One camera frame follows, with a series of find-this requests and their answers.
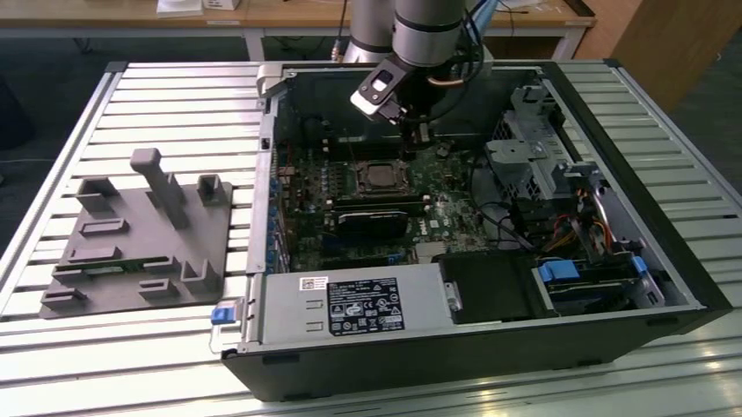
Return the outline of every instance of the barcode sticker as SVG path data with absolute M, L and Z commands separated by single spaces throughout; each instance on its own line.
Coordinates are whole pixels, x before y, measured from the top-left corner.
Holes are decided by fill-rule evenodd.
M 325 276 L 305 276 L 299 280 L 299 291 L 311 291 L 312 289 L 327 288 Z

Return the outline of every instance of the blue tab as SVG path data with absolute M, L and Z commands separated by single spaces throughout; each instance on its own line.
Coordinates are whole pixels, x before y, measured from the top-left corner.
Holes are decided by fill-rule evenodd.
M 542 281 L 548 282 L 554 279 L 552 272 L 548 270 L 546 264 L 538 267 L 538 274 L 542 276 Z
M 538 268 L 539 275 L 542 276 L 542 281 L 548 282 L 551 280 L 576 280 L 579 278 L 578 267 L 572 261 L 548 261 Z
M 647 272 L 648 270 L 647 264 L 644 263 L 644 260 L 642 259 L 640 256 L 634 256 L 631 258 L 631 263 L 634 264 L 634 267 L 636 268 L 636 272 L 639 273 L 639 275 Z
M 233 322 L 233 307 L 220 307 L 211 311 L 212 325 L 232 324 Z

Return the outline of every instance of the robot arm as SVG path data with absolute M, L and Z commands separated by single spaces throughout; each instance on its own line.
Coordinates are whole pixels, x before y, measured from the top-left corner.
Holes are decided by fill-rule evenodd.
M 401 0 L 395 2 L 393 12 L 392 28 L 391 0 L 353 2 L 345 62 L 376 61 L 389 40 L 393 53 L 371 71 L 349 100 L 369 118 L 383 118 L 401 130 L 404 120 L 416 121 L 415 130 L 445 95 L 441 88 L 462 85 L 460 80 L 440 82 L 436 75 L 445 76 L 451 70 L 464 0 Z

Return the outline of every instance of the blue latch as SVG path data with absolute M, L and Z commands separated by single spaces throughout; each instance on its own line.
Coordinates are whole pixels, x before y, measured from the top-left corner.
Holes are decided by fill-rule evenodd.
M 576 280 L 579 278 L 578 267 L 574 261 L 547 261 L 538 268 L 543 282 Z
M 221 324 L 232 324 L 243 317 L 244 299 L 220 301 L 211 310 L 211 324 L 219 326 Z
M 639 275 L 643 275 L 650 270 L 647 268 L 647 263 L 644 262 L 640 256 L 634 256 L 631 258 L 631 263 L 634 264 L 634 267 L 636 268 L 636 272 L 639 273 Z
M 232 324 L 235 322 L 235 307 L 217 307 L 211 312 L 211 324 Z

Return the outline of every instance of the wooden cabinet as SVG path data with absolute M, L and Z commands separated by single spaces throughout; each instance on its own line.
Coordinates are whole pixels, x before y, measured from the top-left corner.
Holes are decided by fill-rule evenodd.
M 742 0 L 583 0 L 596 14 L 575 58 L 619 60 L 670 111 L 742 25 Z

